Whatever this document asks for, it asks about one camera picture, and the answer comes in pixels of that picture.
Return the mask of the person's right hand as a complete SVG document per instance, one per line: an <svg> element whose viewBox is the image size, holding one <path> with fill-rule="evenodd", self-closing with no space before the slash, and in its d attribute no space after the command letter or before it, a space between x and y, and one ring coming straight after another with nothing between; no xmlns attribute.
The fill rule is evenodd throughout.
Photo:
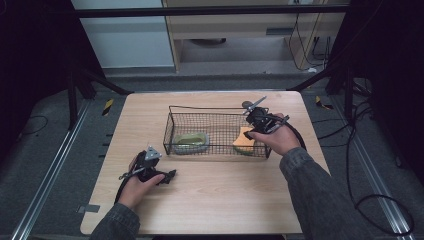
<svg viewBox="0 0 424 240"><path fill-rule="evenodd" d="M251 132L254 140L268 145L274 152L284 156L290 150L301 146L295 133L286 124L277 124L278 129L270 134Z"/></svg>

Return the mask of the person's left hand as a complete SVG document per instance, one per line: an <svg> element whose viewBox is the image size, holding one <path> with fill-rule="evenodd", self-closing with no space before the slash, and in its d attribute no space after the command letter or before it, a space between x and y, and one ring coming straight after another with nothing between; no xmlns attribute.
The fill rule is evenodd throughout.
<svg viewBox="0 0 424 240"><path fill-rule="evenodd" d="M146 182L141 182L137 176L132 176L123 187L118 203L134 210L143 197L164 179L164 175L156 175Z"/></svg>

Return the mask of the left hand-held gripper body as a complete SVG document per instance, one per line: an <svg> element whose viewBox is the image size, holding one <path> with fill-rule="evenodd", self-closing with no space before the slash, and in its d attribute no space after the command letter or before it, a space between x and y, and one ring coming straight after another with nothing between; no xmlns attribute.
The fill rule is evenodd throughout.
<svg viewBox="0 0 424 240"><path fill-rule="evenodd" d="M161 183L165 183L167 181L167 174L156 169L156 165L161 157L162 155L156 149L149 146L146 150L137 154L129 170L123 173L119 177L119 180L137 176L141 182L146 182L154 176L163 175L164 178L161 180Z"/></svg>

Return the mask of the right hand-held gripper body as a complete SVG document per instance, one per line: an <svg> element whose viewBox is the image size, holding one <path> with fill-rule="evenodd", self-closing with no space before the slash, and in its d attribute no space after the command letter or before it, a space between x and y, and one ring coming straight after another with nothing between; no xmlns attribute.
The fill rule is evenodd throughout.
<svg viewBox="0 0 424 240"><path fill-rule="evenodd" d="M266 96L261 97L255 102L244 102L244 114L246 121L253 126L254 132L262 134L271 134L280 126L287 123L289 117L279 117L269 112L268 108L260 107L260 104L266 99Z"/></svg>

